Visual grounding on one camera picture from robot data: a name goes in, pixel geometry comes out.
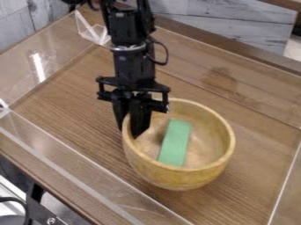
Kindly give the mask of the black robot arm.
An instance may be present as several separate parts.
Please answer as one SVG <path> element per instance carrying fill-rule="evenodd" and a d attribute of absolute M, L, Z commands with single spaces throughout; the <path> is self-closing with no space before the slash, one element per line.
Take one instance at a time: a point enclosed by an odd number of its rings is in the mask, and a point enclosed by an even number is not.
<path fill-rule="evenodd" d="M 116 0 L 61 0 L 67 4 L 88 4 L 101 13 L 111 36 L 114 76 L 96 78 L 97 99 L 110 101 L 116 122 L 131 120 L 131 135 L 139 136 L 150 127 L 151 114 L 168 111 L 170 87 L 155 81 L 155 67 L 168 63 L 155 59 L 160 44 L 155 32 L 155 17 L 148 0 L 135 0 L 136 6 L 122 8 Z"/>

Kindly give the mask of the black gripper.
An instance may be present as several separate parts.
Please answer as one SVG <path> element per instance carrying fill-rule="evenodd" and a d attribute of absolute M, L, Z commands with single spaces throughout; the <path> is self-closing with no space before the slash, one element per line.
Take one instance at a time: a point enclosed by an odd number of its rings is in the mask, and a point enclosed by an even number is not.
<path fill-rule="evenodd" d="M 151 111 L 168 111 L 170 87 L 155 81 L 155 60 L 152 43 L 138 46 L 112 47 L 114 76 L 99 76 L 99 99 L 111 101 L 118 128 L 131 113 L 131 135 L 136 138 L 148 128 Z"/>

